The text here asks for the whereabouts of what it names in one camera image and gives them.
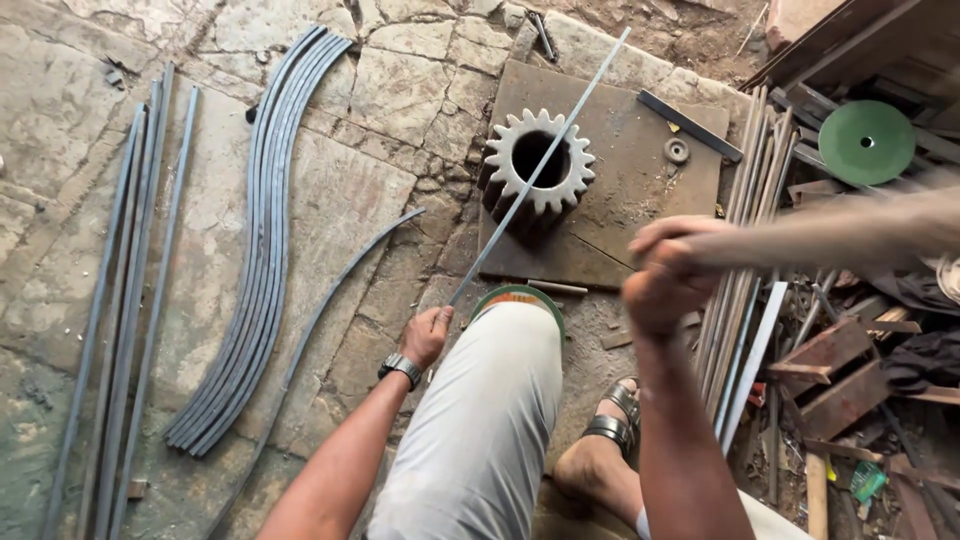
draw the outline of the dirt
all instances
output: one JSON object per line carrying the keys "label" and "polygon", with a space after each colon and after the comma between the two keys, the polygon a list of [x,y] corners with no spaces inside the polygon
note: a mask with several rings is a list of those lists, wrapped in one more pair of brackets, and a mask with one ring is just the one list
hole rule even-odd
{"label": "dirt", "polygon": [[[556,10],[617,36],[633,30],[627,42],[696,72],[738,86],[767,60],[764,0],[529,0],[530,7]],[[708,8],[702,4],[712,5]],[[750,35],[739,56],[737,50]]]}

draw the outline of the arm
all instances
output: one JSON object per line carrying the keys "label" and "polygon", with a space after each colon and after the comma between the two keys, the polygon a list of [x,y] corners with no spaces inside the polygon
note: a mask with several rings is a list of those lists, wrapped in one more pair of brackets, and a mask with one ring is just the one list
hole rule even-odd
{"label": "arm", "polygon": [[684,262],[672,236],[715,231],[714,219],[667,218],[641,230],[632,248],[650,252],[623,286],[640,392],[640,484],[654,538],[754,538],[746,510],[684,357],[676,328],[716,287]]}
{"label": "arm", "polygon": [[[444,347],[453,307],[434,307],[414,317],[400,353],[421,371]],[[277,501],[257,540],[346,539],[376,481],[387,436],[410,392],[410,380],[393,371],[373,389],[313,454]]]}

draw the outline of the stone floor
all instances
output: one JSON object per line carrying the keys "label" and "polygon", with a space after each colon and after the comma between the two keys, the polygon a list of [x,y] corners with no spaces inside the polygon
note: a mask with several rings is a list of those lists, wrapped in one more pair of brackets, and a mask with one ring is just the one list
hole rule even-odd
{"label": "stone floor", "polygon": [[[233,430],[207,458],[191,459],[169,451],[160,434],[203,377],[232,314],[245,241],[250,127],[244,110],[258,99],[285,47],[313,22],[358,44],[328,72],[299,132],[280,339]],[[32,538],[40,527],[122,158],[118,149],[135,104],[147,98],[165,61],[179,70],[163,162],[168,170],[180,148],[186,90],[197,85],[203,96],[135,465],[134,475],[151,487],[132,504],[125,538],[200,536],[264,428],[266,405],[314,304],[359,246],[405,209],[427,208],[367,257],[314,332],[261,466],[228,518],[231,538],[250,538],[304,460],[375,383],[375,368],[396,347],[406,319],[443,304],[475,257],[478,205],[470,171],[503,62],[513,58],[590,78],[613,43],[557,12],[545,15],[545,25],[560,55],[556,65],[535,46],[525,9],[497,0],[5,2],[0,537]],[[123,63],[124,89],[105,81],[105,57]],[[724,107],[732,114],[732,139],[740,137],[746,96],[643,51],[624,48],[604,82]],[[159,258],[169,195],[160,194],[151,259]],[[453,339],[471,303],[491,287],[470,287]],[[564,302],[571,335],[551,462],[579,435],[600,390],[632,364],[628,349],[604,352],[599,344],[609,323],[622,322],[615,296]],[[91,381],[97,379],[94,372]],[[383,474],[421,394],[401,411]],[[87,396],[89,405],[95,392]],[[67,482],[64,531],[79,498],[84,428]],[[582,523],[568,522],[547,503],[555,495],[543,492],[537,536],[587,535]],[[592,529],[589,535],[622,532]]]}

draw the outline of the forearm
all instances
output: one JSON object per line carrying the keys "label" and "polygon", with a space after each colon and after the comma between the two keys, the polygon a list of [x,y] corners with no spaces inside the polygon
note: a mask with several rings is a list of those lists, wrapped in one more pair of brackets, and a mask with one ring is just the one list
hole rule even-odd
{"label": "forearm", "polygon": [[672,336],[634,330],[640,375],[640,484],[655,538],[753,538],[736,484]]}
{"label": "forearm", "polygon": [[307,461],[257,539],[347,538],[370,496],[387,436],[409,390],[406,375],[389,373]]}

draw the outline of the white pants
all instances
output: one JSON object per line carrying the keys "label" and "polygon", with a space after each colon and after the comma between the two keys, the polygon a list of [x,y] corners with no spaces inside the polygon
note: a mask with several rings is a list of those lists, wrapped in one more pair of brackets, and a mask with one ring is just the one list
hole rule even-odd
{"label": "white pants", "polygon": [[[417,407],[367,537],[530,538],[562,388],[553,317],[521,303],[490,308],[464,331]],[[757,540],[809,539],[777,512],[740,497]],[[645,510],[636,528],[649,539]]]}

